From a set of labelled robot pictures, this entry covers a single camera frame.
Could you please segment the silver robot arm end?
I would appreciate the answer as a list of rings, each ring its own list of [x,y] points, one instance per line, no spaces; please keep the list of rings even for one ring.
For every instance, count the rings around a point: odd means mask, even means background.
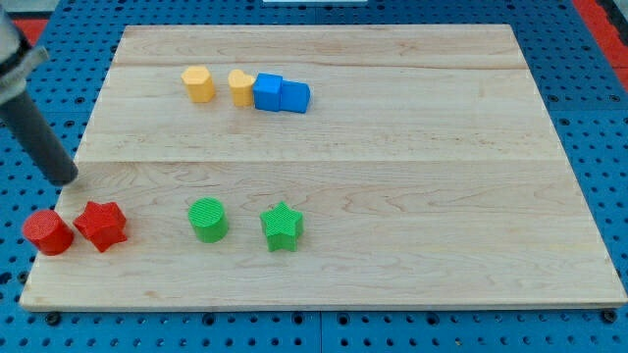
[[[26,91],[26,78],[49,60],[43,46],[33,46],[1,8],[1,104]]]

